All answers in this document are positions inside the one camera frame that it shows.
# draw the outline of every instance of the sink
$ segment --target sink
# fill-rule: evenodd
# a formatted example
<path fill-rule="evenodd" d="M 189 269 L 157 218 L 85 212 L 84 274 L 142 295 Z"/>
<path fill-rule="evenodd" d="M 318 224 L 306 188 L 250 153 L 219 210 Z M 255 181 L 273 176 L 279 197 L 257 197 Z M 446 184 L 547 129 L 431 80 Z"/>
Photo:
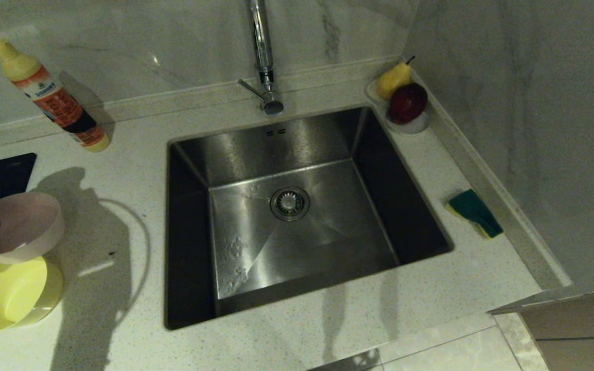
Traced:
<path fill-rule="evenodd" d="M 169 329 L 452 249 L 370 108 L 173 142 L 168 173 Z"/>

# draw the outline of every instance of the red apple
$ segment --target red apple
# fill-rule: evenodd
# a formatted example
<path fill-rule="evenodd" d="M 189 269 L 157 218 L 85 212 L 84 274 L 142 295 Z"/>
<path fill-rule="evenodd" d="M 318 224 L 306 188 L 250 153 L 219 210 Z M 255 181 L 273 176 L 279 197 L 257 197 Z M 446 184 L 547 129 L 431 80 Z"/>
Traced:
<path fill-rule="evenodd" d="M 389 119 L 396 124 L 407 124 L 419 117 L 427 105 L 427 92 L 412 82 L 396 89 L 389 104 Z"/>

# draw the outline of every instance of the pear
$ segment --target pear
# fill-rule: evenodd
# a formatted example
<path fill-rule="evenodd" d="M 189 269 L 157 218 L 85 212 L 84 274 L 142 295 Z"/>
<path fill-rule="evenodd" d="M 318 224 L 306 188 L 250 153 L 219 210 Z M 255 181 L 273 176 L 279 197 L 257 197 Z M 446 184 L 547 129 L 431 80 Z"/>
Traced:
<path fill-rule="evenodd" d="M 411 57 L 410 60 L 406 62 L 396 64 L 377 79 L 377 94 L 379 96 L 389 100 L 396 89 L 411 82 L 412 66 L 409 65 L 409 62 L 414 58 L 415 57 Z"/>

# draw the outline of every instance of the bowl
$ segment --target bowl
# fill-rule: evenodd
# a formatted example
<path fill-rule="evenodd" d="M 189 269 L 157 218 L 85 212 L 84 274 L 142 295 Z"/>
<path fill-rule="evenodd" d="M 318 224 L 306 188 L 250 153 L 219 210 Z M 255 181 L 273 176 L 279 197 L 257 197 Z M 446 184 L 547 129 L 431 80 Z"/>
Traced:
<path fill-rule="evenodd" d="M 47 193 L 17 193 L 0 199 L 0 263 L 37 258 L 63 237 L 59 201 Z"/>
<path fill-rule="evenodd" d="M 406 124 L 396 124 L 389 119 L 389 115 L 386 115 L 386 124 L 389 129 L 395 131 L 396 133 L 400 134 L 418 134 L 422 133 L 429 127 L 430 117 L 427 115 L 427 112 L 422 112 L 419 117 L 415 118 L 414 120 L 406 123 Z"/>
<path fill-rule="evenodd" d="M 59 303 L 62 289 L 61 271 L 42 256 L 0 263 L 0 330 L 40 321 Z"/>

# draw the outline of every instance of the faucet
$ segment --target faucet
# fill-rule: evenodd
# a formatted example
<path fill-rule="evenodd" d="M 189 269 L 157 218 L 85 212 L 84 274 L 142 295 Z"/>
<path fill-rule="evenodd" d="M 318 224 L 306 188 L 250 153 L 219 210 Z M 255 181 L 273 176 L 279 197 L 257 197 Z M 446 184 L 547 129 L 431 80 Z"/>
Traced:
<path fill-rule="evenodd" d="M 274 63 L 272 60 L 272 44 L 269 40 L 269 27 L 265 12 L 265 0 L 248 0 L 249 14 L 252 19 L 254 33 L 254 49 L 256 54 L 256 69 L 260 76 L 262 91 L 257 91 L 242 79 L 238 83 L 248 91 L 254 93 L 262 102 L 260 109 L 268 116 L 283 113 L 283 103 L 278 87 L 274 82 Z"/>

